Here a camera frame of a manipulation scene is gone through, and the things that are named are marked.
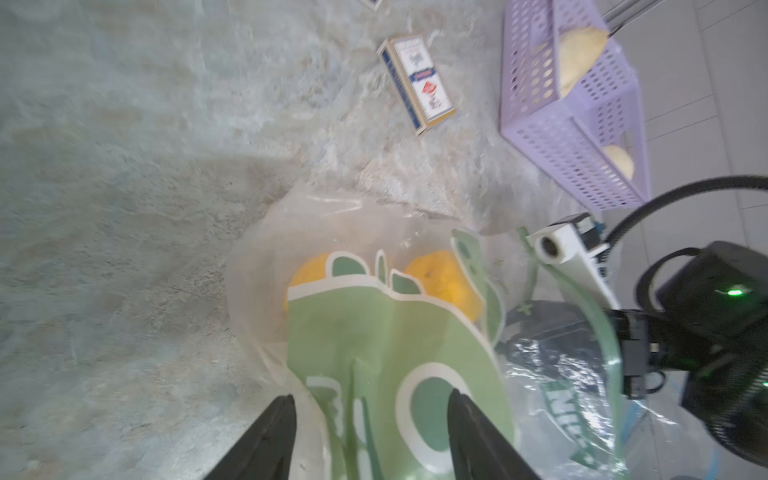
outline green printed plastic bag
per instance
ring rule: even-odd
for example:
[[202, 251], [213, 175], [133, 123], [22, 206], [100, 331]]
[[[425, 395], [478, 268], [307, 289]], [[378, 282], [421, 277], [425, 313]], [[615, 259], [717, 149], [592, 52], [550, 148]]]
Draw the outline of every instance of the green printed plastic bag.
[[[331, 276], [288, 290], [288, 366], [325, 413], [334, 479], [453, 478], [454, 388], [515, 439], [491, 347], [458, 308], [388, 269], [385, 255], [375, 260], [370, 275], [359, 257], [331, 254]], [[487, 283], [480, 266], [472, 270], [473, 282]], [[497, 315], [501, 300], [493, 302]]]
[[[514, 233], [478, 237], [404, 205], [300, 188], [248, 229], [227, 258], [227, 306], [264, 398], [295, 399], [290, 479], [454, 478], [454, 388], [542, 480], [621, 476], [615, 382], [602, 368], [569, 373], [603, 364], [602, 348], [573, 357], [515, 340], [527, 323], [508, 313], [530, 311], [534, 285], [534, 300], [562, 300], [562, 281], [529, 281], [525, 247]], [[435, 262], [449, 281], [431, 276]], [[509, 349], [534, 364], [508, 361]], [[538, 359], [567, 369], [539, 372]]]

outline floor tile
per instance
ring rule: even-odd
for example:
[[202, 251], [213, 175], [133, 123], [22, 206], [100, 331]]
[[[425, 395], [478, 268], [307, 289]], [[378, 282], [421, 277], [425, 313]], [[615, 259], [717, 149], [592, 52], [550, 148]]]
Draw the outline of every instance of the floor tile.
[[[760, 0], [702, 33], [734, 174], [768, 175], [767, 27]], [[768, 204], [762, 192], [740, 195], [741, 207]]]
[[[654, 196], [704, 178], [728, 175], [717, 118], [702, 121], [648, 142]], [[705, 247], [714, 240], [744, 244], [744, 231], [733, 191], [701, 194], [659, 210], [643, 222], [648, 259], [685, 247]], [[663, 282], [684, 259], [663, 269]]]
[[699, 9], [699, 25], [702, 30], [709, 28], [754, 2], [755, 0], [715, 0]]
[[640, 76], [646, 119], [712, 94], [692, 1], [663, 2], [615, 38]]
[[746, 241], [751, 249], [768, 255], [768, 205], [745, 208], [744, 215]]
[[654, 196], [696, 180], [730, 174], [717, 118], [661, 135], [647, 145]]
[[710, 95], [645, 122], [645, 131], [647, 138], [653, 140], [661, 135], [716, 116], [717, 106], [715, 105], [715, 98], [714, 95]]

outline yellow fruit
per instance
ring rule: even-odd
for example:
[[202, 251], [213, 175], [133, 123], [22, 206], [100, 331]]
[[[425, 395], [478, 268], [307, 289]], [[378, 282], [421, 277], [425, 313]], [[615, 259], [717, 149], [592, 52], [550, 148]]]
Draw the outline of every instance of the yellow fruit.
[[[296, 273], [290, 279], [288, 287], [301, 285], [302, 283], [316, 282], [326, 277], [326, 261], [330, 253], [321, 253], [317, 257], [309, 259], [299, 267]], [[283, 303], [286, 313], [288, 313], [288, 292], [286, 291], [285, 301]]]
[[453, 252], [438, 250], [414, 259], [405, 273], [422, 283], [427, 295], [452, 303], [472, 322], [483, 312], [484, 304], [462, 272]]

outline white tile floor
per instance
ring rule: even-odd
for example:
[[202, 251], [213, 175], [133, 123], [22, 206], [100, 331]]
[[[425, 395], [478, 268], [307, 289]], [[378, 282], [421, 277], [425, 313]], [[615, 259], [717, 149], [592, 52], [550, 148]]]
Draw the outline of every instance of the white tile floor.
[[[768, 0], [666, 0], [615, 38], [643, 86], [654, 195], [708, 177], [768, 175]], [[627, 213], [606, 212], [608, 228]], [[624, 242], [620, 301], [634, 306], [634, 284], [650, 263], [714, 240], [768, 254], [768, 194], [704, 194], [648, 217]], [[684, 260], [670, 263], [657, 283]], [[768, 478], [768, 469], [712, 448], [717, 478]], [[679, 459], [657, 451], [661, 478], [684, 473]]]

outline black mechanical part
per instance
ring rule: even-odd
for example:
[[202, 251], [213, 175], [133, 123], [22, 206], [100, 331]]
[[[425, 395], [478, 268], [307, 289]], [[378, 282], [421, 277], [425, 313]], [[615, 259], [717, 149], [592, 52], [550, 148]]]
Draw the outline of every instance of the black mechanical part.
[[650, 341], [646, 316], [640, 312], [627, 311], [611, 315], [611, 320], [621, 348], [624, 394], [632, 400], [644, 399], [645, 376], [649, 372], [650, 365]]
[[667, 318], [724, 348], [768, 343], [768, 257], [713, 242], [656, 294]]
[[235, 443], [206, 480], [288, 480], [296, 440], [293, 396], [279, 396]]
[[478, 406], [457, 389], [448, 400], [448, 435], [456, 480], [540, 480]]
[[666, 262], [673, 258], [682, 257], [683, 255], [695, 257], [700, 251], [701, 250], [693, 247], [683, 248], [661, 257], [656, 263], [648, 267], [648, 270], [645, 270], [645, 273], [643, 273], [637, 281], [637, 285], [634, 288], [634, 301], [637, 302], [637, 305], [646, 312], [657, 313], [658, 310], [656, 310], [653, 302], [650, 301], [650, 286], [654, 281], [656, 272], [658, 272]]
[[[694, 258], [657, 290], [663, 311], [656, 311], [648, 293], [654, 274], [680, 255]], [[680, 405], [726, 449], [768, 466], [768, 257], [728, 242], [678, 250], [643, 274], [636, 296], [646, 311], [609, 314], [625, 375], [643, 350], [629, 328], [634, 318], [646, 324], [645, 371], [690, 372]]]

